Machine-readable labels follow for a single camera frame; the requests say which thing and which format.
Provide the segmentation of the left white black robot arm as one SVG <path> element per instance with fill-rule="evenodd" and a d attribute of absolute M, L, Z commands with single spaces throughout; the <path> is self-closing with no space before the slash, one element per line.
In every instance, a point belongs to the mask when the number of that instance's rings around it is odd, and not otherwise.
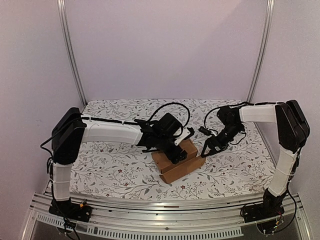
<path fill-rule="evenodd" d="M 83 115 L 77 107 L 70 108 L 60 119 L 40 148 L 51 148 L 48 172 L 51 175 L 55 209 L 63 216 L 74 213 L 70 200 L 71 170 L 78 158 L 80 146 L 89 142 L 125 143 L 142 147 L 144 153 L 160 151 L 173 164 L 187 157 L 187 152 L 180 146 L 189 139 L 194 130 L 186 127 L 172 114 L 166 113 L 159 120 L 135 119 L 133 122 L 104 119 Z"/>

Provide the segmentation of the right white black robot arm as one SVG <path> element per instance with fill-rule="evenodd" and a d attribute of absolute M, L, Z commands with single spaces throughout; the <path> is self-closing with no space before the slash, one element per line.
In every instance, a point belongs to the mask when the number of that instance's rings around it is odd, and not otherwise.
<path fill-rule="evenodd" d="M 263 194 L 263 203 L 258 213 L 262 218 L 274 214 L 288 193 L 289 182 L 299 166 L 301 150 L 310 135 L 306 117 L 296 100 L 286 102 L 241 102 L 216 107 L 216 115 L 224 128 L 213 134 L 206 126 L 199 131 L 205 140 L 201 157 L 205 158 L 223 152 L 234 137 L 244 132 L 244 123 L 274 123 L 277 127 L 279 157 L 273 178 Z"/>

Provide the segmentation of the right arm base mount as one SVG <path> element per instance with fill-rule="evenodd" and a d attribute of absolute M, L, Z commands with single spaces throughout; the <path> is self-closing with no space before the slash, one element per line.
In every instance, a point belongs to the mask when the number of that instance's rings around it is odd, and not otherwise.
<path fill-rule="evenodd" d="M 245 223 L 254 222 L 258 231 L 263 235 L 276 232 L 284 222 L 285 210 L 282 205 L 275 208 L 265 208 L 263 203 L 245 204 L 240 210 L 240 216 Z"/>

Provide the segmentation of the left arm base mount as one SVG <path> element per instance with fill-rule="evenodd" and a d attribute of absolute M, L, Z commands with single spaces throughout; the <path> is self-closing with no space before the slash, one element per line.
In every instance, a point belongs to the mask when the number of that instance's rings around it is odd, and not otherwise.
<path fill-rule="evenodd" d="M 92 207 L 88 205 L 86 199 L 82 200 L 80 203 L 74 203 L 71 201 L 71 198 L 69 198 L 64 201 L 53 199 L 48 212 L 52 215 L 64 217 L 69 220 L 88 223 L 91 218 L 92 210 Z"/>

